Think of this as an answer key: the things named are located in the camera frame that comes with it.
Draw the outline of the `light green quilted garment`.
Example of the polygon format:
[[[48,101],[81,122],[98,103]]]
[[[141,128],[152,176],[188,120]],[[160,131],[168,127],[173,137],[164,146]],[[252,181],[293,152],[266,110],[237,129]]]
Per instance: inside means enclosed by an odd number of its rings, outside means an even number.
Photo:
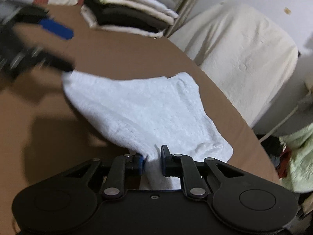
[[[290,135],[281,136],[291,150],[287,175],[281,184],[295,193],[312,191],[312,124]]]

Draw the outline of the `cream covered chair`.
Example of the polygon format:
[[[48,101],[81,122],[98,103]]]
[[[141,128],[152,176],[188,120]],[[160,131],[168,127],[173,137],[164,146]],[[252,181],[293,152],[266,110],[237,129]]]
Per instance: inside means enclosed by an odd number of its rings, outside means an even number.
[[[224,1],[170,36],[230,100],[249,126],[269,109],[298,61],[293,39],[253,7]]]

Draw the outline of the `stack of folded clothes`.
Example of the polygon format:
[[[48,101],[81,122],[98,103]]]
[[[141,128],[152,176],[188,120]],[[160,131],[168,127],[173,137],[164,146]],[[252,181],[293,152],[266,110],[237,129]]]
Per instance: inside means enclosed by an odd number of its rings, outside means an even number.
[[[161,38],[178,14],[172,0],[84,0],[81,15],[91,29]]]

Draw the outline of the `red garment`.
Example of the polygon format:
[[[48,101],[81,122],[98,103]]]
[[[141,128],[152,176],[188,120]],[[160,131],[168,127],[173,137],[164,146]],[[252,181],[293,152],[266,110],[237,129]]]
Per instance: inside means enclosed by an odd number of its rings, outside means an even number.
[[[280,156],[280,164],[276,167],[279,178],[285,178],[287,176],[287,169],[291,158],[291,150],[287,147],[286,150]]]

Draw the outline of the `white towel cloth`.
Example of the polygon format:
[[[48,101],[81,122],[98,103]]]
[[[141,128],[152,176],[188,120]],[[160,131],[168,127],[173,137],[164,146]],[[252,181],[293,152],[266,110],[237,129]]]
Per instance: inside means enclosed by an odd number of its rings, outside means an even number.
[[[205,113],[199,87],[187,73],[170,78],[112,80],[64,73],[63,91],[73,107],[106,139],[145,161],[141,189],[179,189],[161,170],[161,146],[195,161],[227,162],[232,146]]]

